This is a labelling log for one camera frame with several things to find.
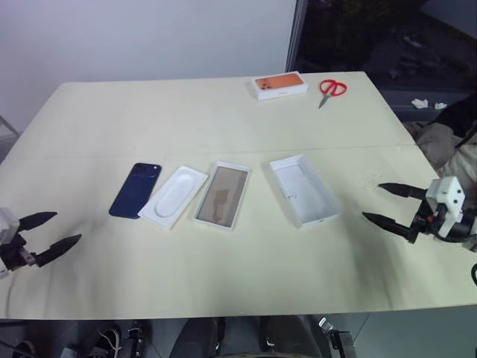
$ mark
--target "white wall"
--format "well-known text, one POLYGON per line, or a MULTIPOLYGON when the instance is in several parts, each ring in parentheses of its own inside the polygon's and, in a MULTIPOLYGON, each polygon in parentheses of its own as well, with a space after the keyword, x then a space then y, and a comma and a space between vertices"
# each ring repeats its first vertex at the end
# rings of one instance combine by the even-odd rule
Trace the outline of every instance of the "white wall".
POLYGON ((421 10, 472 37, 477 37, 476 0, 429 0, 421 10))
POLYGON ((283 72, 294 7, 295 0, 0 0, 0 113, 23 131, 64 81, 283 72))

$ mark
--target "scissors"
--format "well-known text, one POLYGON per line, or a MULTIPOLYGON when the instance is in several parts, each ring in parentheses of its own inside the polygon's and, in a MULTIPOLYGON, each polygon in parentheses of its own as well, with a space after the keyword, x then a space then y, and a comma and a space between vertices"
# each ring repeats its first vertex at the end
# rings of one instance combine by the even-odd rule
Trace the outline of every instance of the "scissors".
POLYGON ((336 80, 328 79, 320 83, 320 91, 323 93, 323 99, 318 106, 318 109, 328 101, 329 97, 336 97, 338 95, 343 95, 348 90, 346 84, 337 82, 336 80))

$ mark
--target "white box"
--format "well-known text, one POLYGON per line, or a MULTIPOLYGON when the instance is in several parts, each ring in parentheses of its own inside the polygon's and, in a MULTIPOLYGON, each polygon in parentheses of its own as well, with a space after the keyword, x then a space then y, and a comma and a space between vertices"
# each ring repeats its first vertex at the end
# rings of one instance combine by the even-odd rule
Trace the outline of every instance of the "white box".
POLYGON ((306 92, 308 84, 298 71, 282 73, 252 79, 252 88, 259 101, 278 98, 285 95, 296 95, 306 92))
POLYGON ((270 167, 300 226, 328 221, 341 214, 335 199, 303 155, 276 160, 270 167))
POLYGON ((250 177, 250 168, 217 162, 194 219, 231 231, 250 177))

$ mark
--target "phone box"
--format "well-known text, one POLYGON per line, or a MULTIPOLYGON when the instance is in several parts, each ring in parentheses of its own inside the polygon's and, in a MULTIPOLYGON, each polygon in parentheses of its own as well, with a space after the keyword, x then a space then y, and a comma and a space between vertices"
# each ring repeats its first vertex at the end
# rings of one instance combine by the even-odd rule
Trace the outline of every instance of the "phone box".
POLYGON ((259 101, 296 95, 308 90, 308 84, 302 79, 298 71, 254 78, 252 79, 252 87, 259 101))
POLYGON ((305 156, 276 160, 270 167, 300 226, 325 222, 341 214, 305 156))

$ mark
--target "red scissors handle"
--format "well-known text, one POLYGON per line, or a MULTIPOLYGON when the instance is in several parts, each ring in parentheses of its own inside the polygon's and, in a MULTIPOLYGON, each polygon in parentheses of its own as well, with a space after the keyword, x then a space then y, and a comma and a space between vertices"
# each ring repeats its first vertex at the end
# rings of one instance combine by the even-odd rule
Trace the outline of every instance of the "red scissors handle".
POLYGON ((347 90, 348 86, 346 84, 332 79, 327 79, 320 83, 320 91, 324 95, 336 97, 337 95, 343 95, 347 90))

